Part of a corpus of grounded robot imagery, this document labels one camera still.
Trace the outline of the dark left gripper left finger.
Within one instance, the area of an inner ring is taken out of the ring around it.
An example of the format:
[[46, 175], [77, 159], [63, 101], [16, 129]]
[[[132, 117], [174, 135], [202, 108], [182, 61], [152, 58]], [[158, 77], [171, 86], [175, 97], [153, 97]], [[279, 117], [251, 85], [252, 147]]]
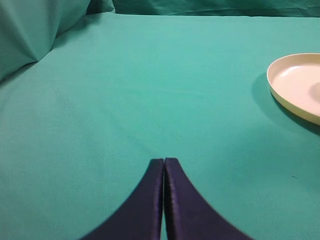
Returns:
[[163, 218], [164, 160], [150, 160], [130, 196], [84, 240], [159, 240]]

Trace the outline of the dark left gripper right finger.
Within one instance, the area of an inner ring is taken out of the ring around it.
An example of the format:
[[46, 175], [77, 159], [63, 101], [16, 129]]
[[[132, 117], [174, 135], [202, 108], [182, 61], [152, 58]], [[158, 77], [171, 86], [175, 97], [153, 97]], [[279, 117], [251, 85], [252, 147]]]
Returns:
[[176, 158], [164, 160], [164, 216], [169, 240], [250, 239], [207, 203]]

